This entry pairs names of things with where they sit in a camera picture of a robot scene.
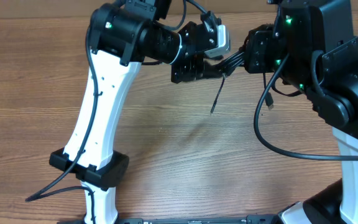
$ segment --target cable connector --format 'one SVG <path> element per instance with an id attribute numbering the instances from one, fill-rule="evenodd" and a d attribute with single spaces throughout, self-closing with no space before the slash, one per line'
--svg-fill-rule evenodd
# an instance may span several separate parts
<path id="1" fill-rule="evenodd" d="M 272 110 L 274 108 L 274 101 L 271 93 L 267 93 L 265 103 L 268 110 Z"/>

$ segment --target black wire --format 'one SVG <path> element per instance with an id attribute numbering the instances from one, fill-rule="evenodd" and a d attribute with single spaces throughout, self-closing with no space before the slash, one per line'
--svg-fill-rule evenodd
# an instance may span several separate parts
<path id="1" fill-rule="evenodd" d="M 188 3 L 194 5 L 198 10 L 200 10 L 202 13 L 207 13 L 203 6 L 195 2 L 194 0 L 187 0 Z"/>
<path id="2" fill-rule="evenodd" d="M 273 90 L 274 92 L 280 94 L 280 95 L 288 96 L 288 97 L 295 97 L 295 96 L 302 95 L 302 92 L 299 91 L 299 90 L 298 90 L 298 91 L 295 91 L 295 92 L 293 92 L 293 93 L 289 93 L 289 94 L 283 93 L 283 92 L 281 92 L 280 90 L 278 90 L 278 89 L 276 88 L 276 84 L 275 84 L 275 83 L 272 85 L 272 90 Z"/>
<path id="3" fill-rule="evenodd" d="M 94 193 L 93 193 L 92 189 L 90 189 L 89 187 L 84 187 L 84 186 L 66 187 L 63 189 L 54 190 L 53 192 L 43 194 L 38 199 L 49 197 L 49 196 L 52 196 L 55 194 L 59 194 L 59 193 L 63 193 L 63 192 L 71 191 L 71 190 L 86 190 L 86 191 L 88 191 L 88 195 L 91 196 L 91 216 L 92 216 L 91 219 L 92 219 L 92 223 L 96 224 L 96 217 L 94 215 Z"/>
<path id="4" fill-rule="evenodd" d="M 68 173 L 70 173 L 73 170 L 74 166 L 77 164 L 78 160 L 80 160 L 80 157 L 81 157 L 82 153 L 84 152 L 85 144 L 86 144 L 86 142 L 89 138 L 90 132 L 92 130 L 92 125 L 93 125 L 94 117 L 96 115 L 96 108 L 98 106 L 98 97 L 99 97 L 98 78 L 96 76 L 96 72 L 95 72 L 95 69 L 93 66 L 93 61 L 92 61 L 91 52 L 90 52 L 89 38 L 90 38 L 90 27 L 88 27 L 88 30 L 86 31 L 85 47 L 86 47 L 86 56 L 88 58 L 89 67 L 90 67 L 91 73 L 92 73 L 93 86 L 94 86 L 94 93 L 93 93 L 94 98 L 93 98 L 92 113 L 91 113 L 91 117 L 89 119 L 88 127 L 87 127 L 85 135 L 84 135 L 84 139 L 82 140 L 80 149 L 78 150 L 74 161 L 71 163 L 71 165 L 68 167 L 68 169 L 64 173 L 62 173 L 58 178 L 56 178 L 54 181 L 52 181 L 50 184 L 48 184 L 46 187 L 39 190 L 38 192 L 31 195 L 30 197 L 26 198 L 26 200 L 25 200 L 26 202 L 32 202 L 34 200 L 38 200 L 40 198 L 50 196 L 49 195 L 50 193 L 45 194 L 45 195 L 42 195 L 42 194 L 45 193 L 47 190 L 51 189 L 54 185 L 59 183 L 59 181 L 61 181 Z"/>
<path id="5" fill-rule="evenodd" d="M 321 89 L 320 84 L 318 83 L 317 74 L 316 74 L 317 59 L 322 54 L 324 54 L 324 52 L 322 50 L 315 50 L 311 54 L 311 63 L 310 63 L 311 68 L 310 69 L 311 69 L 311 80 L 313 81 L 314 89 L 320 96 L 325 96 L 323 89 Z"/>
<path id="6" fill-rule="evenodd" d="M 281 62 L 279 68 L 277 71 L 273 74 L 273 77 L 270 79 L 269 83 L 266 86 L 266 89 L 262 93 L 262 96 L 259 99 L 258 105 L 255 110 L 254 115 L 254 131 L 258 138 L 258 140 L 266 146 L 268 149 L 270 149 L 273 152 L 276 152 L 278 154 L 281 154 L 283 156 L 298 158 L 298 159 L 311 159 L 311 160 L 319 160 L 319 161 L 358 161 L 358 156 L 323 156 L 323 155 L 311 155 L 311 154 L 302 154 L 297 152 L 290 152 L 286 151 L 284 149 L 280 149 L 278 147 L 275 147 L 271 145 L 269 142 L 267 142 L 261 135 L 259 131 L 259 113 L 260 109 L 262 108 L 263 102 L 265 101 L 265 98 L 267 96 L 267 93 L 269 92 L 269 89 L 272 87 L 272 85 L 275 83 L 275 81 L 279 78 L 281 71 L 284 68 L 285 62 L 287 62 L 289 55 L 287 55 L 283 61 Z"/>
<path id="7" fill-rule="evenodd" d="M 231 67 L 232 65 L 236 64 L 238 61 L 243 61 L 244 62 L 244 52 L 241 52 L 239 55 L 236 55 L 235 57 L 233 57 L 231 60 L 229 60 L 228 62 L 224 63 L 224 65 L 222 65 L 223 67 Z"/>
<path id="8" fill-rule="evenodd" d="M 211 108 L 211 112 L 210 112 L 211 114 L 214 113 L 215 106 L 216 106 L 216 103 L 218 103 L 219 94 L 221 94 L 221 91 L 222 91 L 222 88 L 223 88 L 223 84 L 224 84 L 225 79 L 226 79 L 226 78 L 223 77 L 221 87 L 219 88 L 218 94 L 216 95 L 214 104 L 212 105 L 212 108 Z"/>
<path id="9" fill-rule="evenodd" d="M 218 91 L 218 94 L 216 95 L 215 97 L 215 100 L 214 100 L 214 103 L 212 105 L 212 108 L 211 108 L 211 114 L 214 113 L 214 110 L 215 110 L 215 106 L 216 104 L 218 103 L 218 98 L 219 98 L 219 95 L 221 94 L 221 91 L 222 91 L 222 88 L 223 88 L 223 84 L 224 84 L 224 81 L 226 79 L 226 77 L 230 76 L 234 71 L 235 69 L 241 65 L 242 63 L 244 63 L 244 59 L 243 58 L 239 58 L 237 59 L 236 63 L 234 63 L 234 65 L 231 65 L 231 67 L 229 67 L 228 70 L 223 70 L 221 71 L 222 74 L 223 74 L 223 80 L 222 80 L 222 84 L 221 84 L 221 87 L 219 88 L 219 91 Z"/>
<path id="10" fill-rule="evenodd" d="M 162 61 L 155 61 L 155 62 L 142 62 L 142 65 L 161 65 Z"/>
<path id="11" fill-rule="evenodd" d="M 157 22 L 157 21 L 155 21 L 155 23 L 158 24 L 158 25 L 160 25 L 160 26 L 162 26 L 163 28 L 165 28 L 165 29 L 167 29 L 167 30 L 170 30 L 170 31 L 177 30 L 177 29 L 179 29 L 179 28 L 183 25 L 183 23 L 185 22 L 185 19 L 186 19 L 186 10 L 187 10 L 187 9 L 186 9 L 186 0 L 183 0 L 183 15 L 182 15 L 182 17 L 181 17 L 181 20 L 180 20 L 179 24 L 178 24 L 177 26 L 175 26 L 175 27 L 167 26 L 167 25 L 161 24 L 161 23 L 159 23 L 159 22 Z"/>
<path id="12" fill-rule="evenodd" d="M 223 61 L 217 63 L 215 66 L 215 68 L 219 68 L 224 66 L 225 64 L 227 64 L 228 62 L 230 62 L 234 57 L 236 57 L 237 55 L 239 55 L 241 52 L 236 52 L 234 54 L 232 54 L 230 57 L 224 59 Z"/>

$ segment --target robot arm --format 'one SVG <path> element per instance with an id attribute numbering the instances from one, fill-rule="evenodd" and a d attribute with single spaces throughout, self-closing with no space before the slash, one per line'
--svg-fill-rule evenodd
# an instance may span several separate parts
<path id="1" fill-rule="evenodd" d="M 281 69 L 271 82 L 280 77 L 307 96 L 313 110 L 333 127 L 341 156 L 297 154 L 274 147 L 259 133 L 259 112 L 255 133 L 265 146 L 285 156 L 342 161 L 342 181 L 283 211 L 282 222 L 358 223 L 358 37 L 353 34 L 350 1 L 270 3 L 278 4 L 276 21 L 249 32 L 245 68 L 249 73 Z M 267 86 L 264 95 L 272 84 Z"/>
<path id="2" fill-rule="evenodd" d="M 73 168 L 82 186 L 93 191 L 92 195 L 85 192 L 85 223 L 117 220 L 115 186 L 121 181 L 129 158 L 113 150 L 114 134 L 126 95 L 144 58 L 172 65 L 175 83 L 222 77 L 203 61 L 204 57 L 219 57 L 230 51 L 228 31 L 221 20 L 212 12 L 203 13 L 202 24 L 189 22 L 175 33 L 154 22 L 165 17 L 167 2 L 155 1 L 150 5 L 128 1 L 127 10 L 104 4 L 92 15 L 87 36 L 99 96 L 84 151 Z M 51 155 L 50 164 L 61 170 L 72 165 L 85 138 L 94 103 L 93 77 L 89 70 L 80 115 L 69 142 Z"/>

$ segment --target wood grain surface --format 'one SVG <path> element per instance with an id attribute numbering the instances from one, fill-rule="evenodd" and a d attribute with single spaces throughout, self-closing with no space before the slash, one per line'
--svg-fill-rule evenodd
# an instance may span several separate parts
<path id="1" fill-rule="evenodd" d="M 272 22 L 275 14 L 221 16 L 236 50 L 249 29 Z M 358 35 L 358 11 L 353 18 Z M 177 21 L 179 16 L 172 16 L 168 23 Z M 55 223 L 85 212 L 83 192 L 24 199 L 60 174 L 48 159 L 67 143 L 76 123 L 88 72 L 88 23 L 88 18 L 0 20 L 0 223 Z M 238 68 L 211 116 L 220 83 L 176 85 L 168 65 L 142 68 L 114 143 L 131 159 L 117 188 L 122 217 L 276 213 L 341 178 L 338 162 L 291 159 L 258 142 L 252 118 L 263 89 L 261 75 Z M 331 128 L 304 96 L 273 97 L 274 109 L 264 106 L 260 117 L 270 142 L 295 152 L 338 154 Z M 78 184 L 70 175 L 56 189 Z"/>

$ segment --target black bracket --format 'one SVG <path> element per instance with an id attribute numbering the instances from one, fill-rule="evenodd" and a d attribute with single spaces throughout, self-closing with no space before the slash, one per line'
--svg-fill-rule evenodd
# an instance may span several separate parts
<path id="1" fill-rule="evenodd" d="M 325 82 L 335 82 L 358 65 L 358 37 L 346 43 L 338 43 L 334 50 L 322 55 L 320 74 L 323 74 Z"/>
<path id="2" fill-rule="evenodd" d="M 61 171 L 67 170 L 73 163 L 68 159 L 68 154 L 63 153 L 63 150 L 64 148 L 61 148 L 51 153 L 49 158 L 49 164 Z M 128 165 L 129 157 L 114 151 L 110 162 L 103 168 L 96 170 L 96 166 L 83 167 L 76 164 L 72 173 L 75 173 L 75 177 L 78 180 L 90 183 L 106 191 L 110 187 L 117 187 L 124 177 Z"/>

